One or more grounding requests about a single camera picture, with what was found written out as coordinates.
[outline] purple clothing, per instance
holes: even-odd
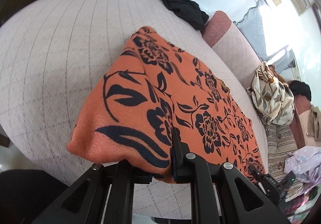
[[[301,182],[321,182],[321,147],[305,146],[289,153],[285,160],[284,172],[290,171],[293,171]]]

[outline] silver bolt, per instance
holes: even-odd
[[[186,158],[192,160],[196,158],[196,155],[193,154],[192,152],[189,152],[186,154]]]
[[[94,163],[91,168],[94,170],[94,171],[98,171],[100,168],[102,167],[102,164],[99,164],[99,163]]]
[[[230,162],[226,162],[223,164],[224,168],[227,169],[227,170],[230,170],[233,168],[233,164],[230,163]]]

